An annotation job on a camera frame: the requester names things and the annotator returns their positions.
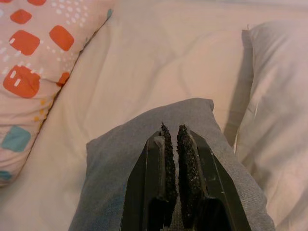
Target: gray cushion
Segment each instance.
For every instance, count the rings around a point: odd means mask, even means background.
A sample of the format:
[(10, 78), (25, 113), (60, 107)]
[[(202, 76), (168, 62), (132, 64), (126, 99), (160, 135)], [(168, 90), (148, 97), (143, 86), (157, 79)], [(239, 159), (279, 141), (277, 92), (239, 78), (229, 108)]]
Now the gray cushion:
[[(213, 107), (212, 100), (198, 98), (155, 108), (88, 143), (86, 180), (69, 230), (119, 230), (127, 179), (147, 139), (159, 130), (162, 122), (172, 136), (177, 174), (177, 132), (180, 124), (186, 124), (206, 139), (232, 177), (252, 230), (275, 230), (272, 219), (266, 213), (263, 192), (237, 161), (214, 119)], [(173, 215), (172, 228), (166, 230), (183, 230), (179, 203)]]

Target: white dot pattern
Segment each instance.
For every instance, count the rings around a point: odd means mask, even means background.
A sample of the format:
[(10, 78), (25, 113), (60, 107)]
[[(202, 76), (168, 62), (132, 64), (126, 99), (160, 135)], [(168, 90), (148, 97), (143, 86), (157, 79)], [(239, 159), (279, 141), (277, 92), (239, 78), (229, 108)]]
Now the white dot pattern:
[(6, 47), (1, 48), (0, 49), (0, 54), (3, 54), (6, 51), (6, 49), (7, 49)]
[(6, 68), (4, 68), (4, 70), (2, 71), (2, 74), (3, 74), (3, 75), (6, 75), (8, 72), (9, 72), (9, 68), (6, 67)]
[(21, 55), (21, 51), (16, 52), (14, 56), (18, 57), (19, 55)]
[(56, 8), (55, 12), (59, 15), (64, 14), (68, 19), (66, 20), (67, 25), (72, 23), (83, 27), (86, 22), (86, 17), (89, 16), (87, 10), (88, 7), (84, 4), (80, 5), (83, 0), (52, 0), (51, 5)]
[(2, 60), (3, 60), (4, 62), (6, 62), (6, 61), (8, 61), (9, 59), (10, 59), (10, 56), (9, 56), (9, 55), (5, 55), (5, 56), (3, 57)]

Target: orange square pattern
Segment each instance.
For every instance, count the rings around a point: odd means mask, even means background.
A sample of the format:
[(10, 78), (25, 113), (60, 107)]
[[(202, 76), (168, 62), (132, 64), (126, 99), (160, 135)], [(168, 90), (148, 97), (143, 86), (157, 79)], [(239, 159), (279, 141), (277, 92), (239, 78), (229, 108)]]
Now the orange square pattern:
[(9, 43), (16, 50), (24, 55), (32, 55), (39, 46), (39, 38), (24, 31), (18, 30), (9, 40)]
[(62, 75), (61, 75), (61, 78), (59, 79), (59, 81), (57, 82), (57, 86), (59, 87), (63, 87), (63, 85), (66, 83), (66, 81), (68, 80), (69, 78), (69, 73), (68, 72), (64, 72)]
[(74, 37), (63, 27), (55, 26), (49, 32), (50, 38), (64, 51), (68, 51), (74, 43)]
[(41, 6), (46, 2), (46, 0), (28, 0), (28, 2), (35, 6)]
[(4, 79), (3, 86), (23, 98), (32, 98), (39, 90), (39, 75), (25, 66), (14, 66)]
[(32, 17), (32, 14), (30, 14), (29, 12), (20, 9), (15, 11), (12, 15), (11, 15), (11, 20), (13, 22), (16, 22), (18, 24), (25, 24), (26, 22), (28, 22)]

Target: gray fabric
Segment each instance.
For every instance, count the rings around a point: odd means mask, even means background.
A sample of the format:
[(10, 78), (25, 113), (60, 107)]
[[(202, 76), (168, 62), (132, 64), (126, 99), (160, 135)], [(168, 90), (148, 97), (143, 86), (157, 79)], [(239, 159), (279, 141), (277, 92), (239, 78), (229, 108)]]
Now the gray fabric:
[[(176, 135), (179, 125), (186, 124), (206, 139), (232, 177), (252, 230), (275, 230), (266, 213), (265, 196), (237, 161), (214, 119), (213, 107), (211, 100), (198, 98), (155, 108), (88, 143), (86, 180), (69, 230), (119, 230), (127, 179), (147, 139), (159, 130), (161, 122), (169, 128), (172, 136), (177, 173)], [(179, 203), (172, 228), (166, 230), (183, 230)]]

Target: white pillowcase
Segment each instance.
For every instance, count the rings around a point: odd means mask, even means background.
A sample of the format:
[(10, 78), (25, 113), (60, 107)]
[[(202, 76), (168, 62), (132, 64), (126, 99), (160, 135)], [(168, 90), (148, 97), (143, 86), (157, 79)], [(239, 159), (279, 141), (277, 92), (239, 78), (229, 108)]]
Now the white pillowcase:
[(264, 190), (278, 231), (308, 227), (308, 22), (250, 31), (254, 80), (236, 154)]

